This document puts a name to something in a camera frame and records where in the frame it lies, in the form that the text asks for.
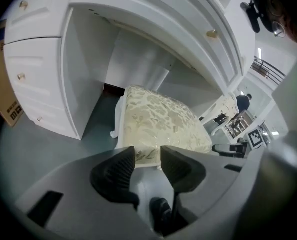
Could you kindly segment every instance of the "beige floral fabric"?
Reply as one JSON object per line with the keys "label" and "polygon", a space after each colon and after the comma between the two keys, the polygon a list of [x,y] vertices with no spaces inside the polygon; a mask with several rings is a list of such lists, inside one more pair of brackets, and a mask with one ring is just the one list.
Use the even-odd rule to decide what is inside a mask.
{"label": "beige floral fabric", "polygon": [[123,146],[135,146],[136,165],[161,164],[161,146],[208,153],[209,134],[183,103],[132,85],[127,89]]}

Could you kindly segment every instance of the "white cabinet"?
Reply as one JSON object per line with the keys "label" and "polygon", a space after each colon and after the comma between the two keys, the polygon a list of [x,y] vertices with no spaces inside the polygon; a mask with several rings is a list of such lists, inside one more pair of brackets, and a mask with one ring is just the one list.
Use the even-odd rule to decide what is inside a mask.
{"label": "white cabinet", "polygon": [[69,0],[14,0],[7,19],[5,43],[60,37]]}
{"label": "white cabinet", "polygon": [[[70,3],[158,41],[224,94],[242,76],[234,34],[224,14],[216,11],[209,0],[71,0]],[[216,38],[207,35],[213,30],[217,31]]]}
{"label": "white cabinet", "polygon": [[17,92],[15,95],[27,117],[36,125],[54,133],[80,140],[70,122],[66,109],[44,105]]}
{"label": "white cabinet", "polygon": [[7,44],[4,57],[14,91],[64,109],[61,90],[61,38],[37,38]]}

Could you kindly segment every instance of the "drawer knob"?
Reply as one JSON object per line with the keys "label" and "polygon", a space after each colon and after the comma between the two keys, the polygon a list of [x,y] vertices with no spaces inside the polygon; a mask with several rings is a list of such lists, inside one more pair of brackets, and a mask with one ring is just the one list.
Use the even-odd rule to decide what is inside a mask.
{"label": "drawer knob", "polygon": [[27,1],[22,1],[20,2],[19,4],[19,7],[20,8],[23,8],[24,7],[24,10],[28,7],[29,3]]}
{"label": "drawer knob", "polygon": [[206,35],[207,35],[208,37],[210,37],[210,38],[214,38],[214,39],[216,39],[216,38],[219,37],[219,33],[218,33],[216,30],[208,31],[208,32],[206,33]]}
{"label": "drawer knob", "polygon": [[22,80],[25,79],[25,74],[24,73],[20,73],[17,75],[18,80]]}

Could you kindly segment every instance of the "white wall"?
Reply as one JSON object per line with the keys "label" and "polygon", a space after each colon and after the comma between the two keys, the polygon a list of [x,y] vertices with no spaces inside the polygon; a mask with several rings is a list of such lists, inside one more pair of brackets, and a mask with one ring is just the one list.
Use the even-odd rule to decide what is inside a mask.
{"label": "white wall", "polygon": [[241,3],[248,1],[231,0],[225,10],[225,17],[235,35],[243,60],[244,75],[251,68],[255,54],[255,33],[246,12],[241,9]]}
{"label": "white wall", "polygon": [[272,94],[290,131],[297,131],[297,63]]}
{"label": "white wall", "polygon": [[201,117],[220,97],[203,76],[177,61],[158,92],[186,104]]}
{"label": "white wall", "polygon": [[260,32],[256,34],[255,55],[259,56],[258,48],[262,49],[262,59],[272,64],[287,75],[297,61],[297,43],[289,39],[275,37],[267,31],[262,21],[258,20]]}
{"label": "white wall", "polygon": [[273,132],[278,132],[279,135],[274,135],[274,139],[284,137],[288,134],[289,128],[284,120],[284,117],[277,105],[271,110],[271,112],[265,118],[265,125],[268,130]]}
{"label": "white wall", "polygon": [[67,107],[82,138],[98,102],[119,29],[90,11],[71,11],[62,41],[62,80]]}

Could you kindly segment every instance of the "staircase railing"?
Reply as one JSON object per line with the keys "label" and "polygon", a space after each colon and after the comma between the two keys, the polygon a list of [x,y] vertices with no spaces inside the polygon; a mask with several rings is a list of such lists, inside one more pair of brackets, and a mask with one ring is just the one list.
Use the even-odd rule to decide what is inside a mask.
{"label": "staircase railing", "polygon": [[275,66],[272,66],[270,63],[267,63],[265,60],[256,56],[254,56],[254,62],[251,68],[277,85],[280,85],[286,77],[286,75],[279,71]]}

